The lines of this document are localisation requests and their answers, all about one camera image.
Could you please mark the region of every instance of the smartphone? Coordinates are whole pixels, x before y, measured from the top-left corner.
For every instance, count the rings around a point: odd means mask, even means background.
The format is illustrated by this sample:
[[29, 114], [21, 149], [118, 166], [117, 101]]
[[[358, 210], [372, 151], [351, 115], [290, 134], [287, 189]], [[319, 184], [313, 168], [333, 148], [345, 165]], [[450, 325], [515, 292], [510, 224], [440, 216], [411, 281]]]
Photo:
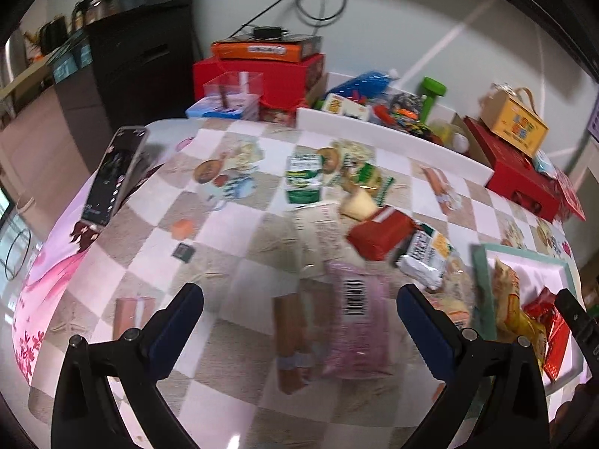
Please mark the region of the smartphone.
[[143, 126], [124, 126], [116, 131], [83, 208], [83, 223], [101, 230], [119, 210], [149, 134]]

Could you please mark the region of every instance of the yellow box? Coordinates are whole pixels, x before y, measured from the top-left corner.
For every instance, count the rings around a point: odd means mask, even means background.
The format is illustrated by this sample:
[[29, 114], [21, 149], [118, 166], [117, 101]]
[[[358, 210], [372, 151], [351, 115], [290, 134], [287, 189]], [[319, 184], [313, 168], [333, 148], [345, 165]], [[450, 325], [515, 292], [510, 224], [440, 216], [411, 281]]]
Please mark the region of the yellow box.
[[497, 136], [532, 157], [543, 143], [549, 128], [534, 111], [532, 94], [527, 88], [518, 88], [528, 94], [532, 110], [509, 92], [497, 91], [484, 105], [481, 121]]

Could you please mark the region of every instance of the pink snack package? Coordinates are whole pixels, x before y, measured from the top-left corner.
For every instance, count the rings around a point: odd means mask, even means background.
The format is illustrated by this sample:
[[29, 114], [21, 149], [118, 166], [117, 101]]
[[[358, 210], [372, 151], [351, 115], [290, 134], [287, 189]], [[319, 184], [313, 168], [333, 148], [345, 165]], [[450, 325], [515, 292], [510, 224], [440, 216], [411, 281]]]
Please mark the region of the pink snack package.
[[326, 269], [333, 280], [335, 311], [322, 374], [349, 379], [390, 375], [387, 279], [342, 262], [327, 262]]

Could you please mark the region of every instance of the red box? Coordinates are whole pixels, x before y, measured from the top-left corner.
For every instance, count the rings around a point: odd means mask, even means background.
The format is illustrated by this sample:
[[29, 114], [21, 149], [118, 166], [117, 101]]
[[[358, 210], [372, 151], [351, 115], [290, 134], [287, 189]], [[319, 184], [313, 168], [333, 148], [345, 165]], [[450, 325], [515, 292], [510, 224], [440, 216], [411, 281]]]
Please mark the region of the red box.
[[261, 103], [274, 109], [293, 110], [322, 76], [324, 54], [315, 54], [298, 62], [211, 57], [194, 64], [195, 98], [204, 97], [204, 83], [226, 71], [261, 72], [264, 94]]
[[493, 168], [493, 177], [486, 185], [487, 189], [553, 222], [561, 200], [555, 192], [553, 181], [535, 171], [529, 159], [493, 134], [483, 123], [468, 116], [463, 122]]

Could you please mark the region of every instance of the small black square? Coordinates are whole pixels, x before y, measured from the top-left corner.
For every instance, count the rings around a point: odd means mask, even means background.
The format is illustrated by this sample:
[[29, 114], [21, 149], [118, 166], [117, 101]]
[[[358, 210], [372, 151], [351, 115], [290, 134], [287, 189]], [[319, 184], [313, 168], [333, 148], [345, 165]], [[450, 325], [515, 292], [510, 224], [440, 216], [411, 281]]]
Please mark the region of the small black square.
[[173, 251], [173, 254], [171, 256], [175, 257], [176, 259], [181, 260], [182, 262], [189, 263], [189, 261], [191, 260], [191, 257], [194, 256], [194, 253], [195, 253], [194, 247], [190, 247], [189, 245], [186, 245], [185, 243], [179, 243], [177, 245], [177, 247], [175, 248], [175, 251]]

